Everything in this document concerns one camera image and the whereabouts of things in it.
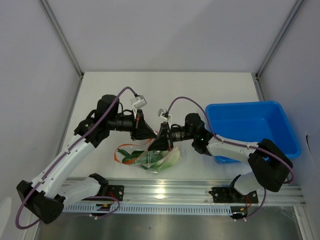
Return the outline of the green lettuce head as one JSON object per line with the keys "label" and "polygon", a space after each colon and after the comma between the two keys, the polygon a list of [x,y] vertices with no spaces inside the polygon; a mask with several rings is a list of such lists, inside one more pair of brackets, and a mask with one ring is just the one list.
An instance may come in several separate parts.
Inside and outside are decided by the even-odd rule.
{"label": "green lettuce head", "polygon": [[171,151],[153,151],[149,171],[159,173],[163,170],[173,167],[181,158],[182,149],[177,146]]}

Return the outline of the clear zip bag orange zipper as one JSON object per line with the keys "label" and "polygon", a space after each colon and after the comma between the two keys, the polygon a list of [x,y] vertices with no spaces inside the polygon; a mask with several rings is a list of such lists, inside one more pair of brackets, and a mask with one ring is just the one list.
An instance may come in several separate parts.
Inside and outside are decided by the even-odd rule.
{"label": "clear zip bag orange zipper", "polygon": [[180,145],[172,150],[148,150],[152,142],[149,139],[143,144],[121,144],[114,150],[113,158],[122,165],[158,174],[177,165],[186,155]]}

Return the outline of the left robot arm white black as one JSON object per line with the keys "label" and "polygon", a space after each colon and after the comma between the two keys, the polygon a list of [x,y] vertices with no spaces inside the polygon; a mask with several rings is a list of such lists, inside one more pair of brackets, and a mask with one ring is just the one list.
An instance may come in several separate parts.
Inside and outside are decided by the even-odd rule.
{"label": "left robot arm white black", "polygon": [[82,120],[65,149],[31,181],[22,180],[16,187],[21,199],[21,206],[27,208],[45,224],[56,220],[65,207],[81,200],[117,201],[109,193],[109,181],[97,173],[68,187],[62,185],[72,171],[111,131],[128,132],[132,140],[149,140],[156,138],[155,132],[146,123],[142,107],[147,102],[142,95],[131,99],[132,109],[129,115],[118,112],[118,96],[106,94],[97,102],[88,116]]}

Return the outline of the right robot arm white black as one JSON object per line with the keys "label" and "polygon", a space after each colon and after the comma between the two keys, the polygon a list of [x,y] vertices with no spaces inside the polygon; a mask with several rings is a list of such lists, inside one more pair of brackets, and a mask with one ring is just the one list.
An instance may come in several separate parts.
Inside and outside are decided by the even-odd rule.
{"label": "right robot arm white black", "polygon": [[234,202],[259,189],[278,192],[293,170],[293,163],[273,141],[224,138],[207,130],[197,113],[187,114],[183,126],[163,122],[148,150],[171,151],[175,142],[188,140],[192,140],[191,146],[201,155],[226,157],[250,166],[249,173],[236,176],[229,186],[228,196]]}

